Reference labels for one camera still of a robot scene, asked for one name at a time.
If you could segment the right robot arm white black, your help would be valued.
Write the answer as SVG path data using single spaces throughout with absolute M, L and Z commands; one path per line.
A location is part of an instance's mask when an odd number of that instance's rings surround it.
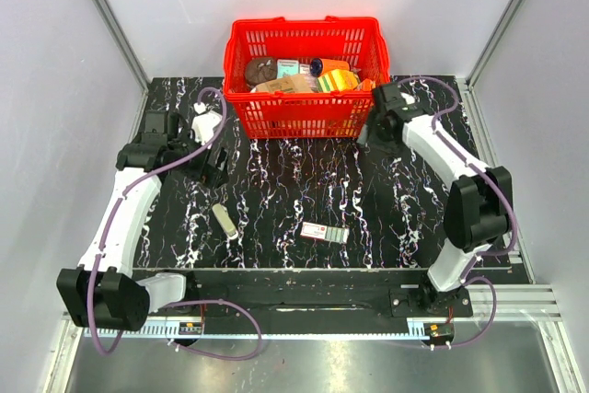
M 441 316 L 462 298 L 475 264 L 495 255 L 493 244 L 517 230 L 513 183 L 504 167 L 492 168 L 470 154 L 414 97 L 388 83 L 372 92 L 374 106 L 358 137 L 360 145 L 399 157 L 415 151 L 448 188 L 445 243 L 418 287 L 409 309 Z

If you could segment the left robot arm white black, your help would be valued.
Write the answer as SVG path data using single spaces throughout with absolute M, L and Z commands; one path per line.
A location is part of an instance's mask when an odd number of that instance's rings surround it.
M 183 316 L 197 309 L 200 295 L 181 274 L 133 279 L 139 236 L 170 171 L 210 189 L 228 180 L 227 152 L 212 147 L 223 117 L 204 106 L 197 110 L 191 122 L 177 112 L 147 112 L 142 128 L 118 153 L 114 188 L 98 231 L 77 266 L 62 269 L 56 281 L 78 327 L 137 331 L 164 306 Z

